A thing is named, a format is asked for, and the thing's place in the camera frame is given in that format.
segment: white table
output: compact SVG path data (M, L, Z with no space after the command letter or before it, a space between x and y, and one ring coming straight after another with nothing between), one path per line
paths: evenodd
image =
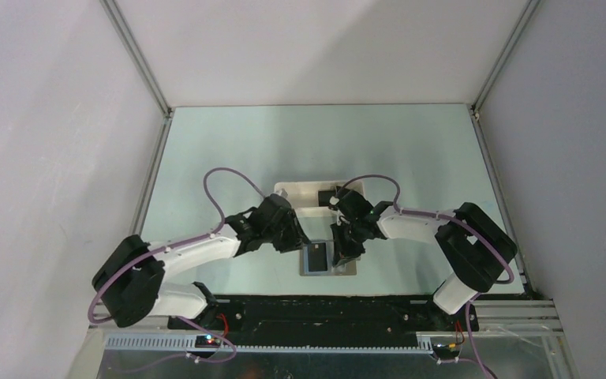
M265 193L276 182L321 181L385 174L402 187L400 204L450 209L480 205L503 226L465 105L188 107L175 111L142 231L163 241L209 231L219 221L202 178L213 167L235 168ZM227 215L259 204L238 176L216 173L210 189ZM375 204L391 200L392 184L365 182ZM310 238L330 238L331 219L303 219ZM271 247L214 261L178 276L216 294L422 295L451 273L438 246L369 241L356 276L299 276L299 253ZM517 272L514 262L511 267ZM519 281L491 293L523 292Z

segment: work surface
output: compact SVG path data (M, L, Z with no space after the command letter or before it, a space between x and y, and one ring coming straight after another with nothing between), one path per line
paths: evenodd
M444 210L464 201L480 205L503 226L465 105L189 107L175 110L142 230L165 241L211 230L219 221L203 191L213 167L235 168L265 193L276 182L349 179L385 174L402 188L400 205ZM227 215L260 203L236 175L218 172L209 188ZM394 187L365 181L366 198L392 200ZM331 219L302 219L310 238L330 238ZM200 281L216 294L422 295L451 268L438 246L368 241L355 276L299 276L299 252L270 246L213 261L175 278ZM522 293L519 281L491 293Z

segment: white wall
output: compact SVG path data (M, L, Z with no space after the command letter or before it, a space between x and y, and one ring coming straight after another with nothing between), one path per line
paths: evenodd
M481 124L530 272L606 377L606 2L544 2Z
M0 1L0 378L65 376L161 121L98 1Z
M184 105L472 103L526 0L121 0Z

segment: white panel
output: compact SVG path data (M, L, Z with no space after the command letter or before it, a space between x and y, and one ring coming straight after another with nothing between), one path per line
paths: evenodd
M161 122L98 1L0 1L0 378L65 376Z
M202 186L215 166L244 172L266 193L277 182L390 175L402 187L402 206L444 210L472 201L501 225L473 124L460 104L178 108L145 240L197 235L216 225L219 216ZM373 204L394 197L387 181L366 180L364 186ZM227 215L260 203L259 195L230 173L214 174L209 187ZM331 239L334 221L305 217L301 226L311 239ZM451 273L437 245L374 240L365 248L356 276L303 277L299 252L263 246L183 272L175 281L198 280L218 294L407 295L432 294ZM516 281L492 292L521 293L523 287Z
M481 122L529 272L606 377L606 2L543 2Z
M173 106L471 103L526 0L122 0Z

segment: robotic arm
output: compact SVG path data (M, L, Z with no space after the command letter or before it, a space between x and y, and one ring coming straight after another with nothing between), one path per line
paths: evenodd
M363 243L369 239L437 243L454 273L433 300L448 314L456 313L476 293L488 291L503 271L503 265L483 243L469 241L469 232L461 224L477 231L505 261L516 254L516 245L509 237L471 203L449 212L398 208L388 201L373 207L358 192L339 189L330 200L330 208L339 214L339 221L331 225L334 266L360 257L365 252ZM215 318L217 302L211 292L202 283L178 285L168 283L169 278L209 261L258 250L264 243L271 243L281 253L310 243L291 204L275 193L258 208L227 217L208 235L152 249L138 235L125 238L94 276L92 286L120 328L153 315L182 316L206 324Z

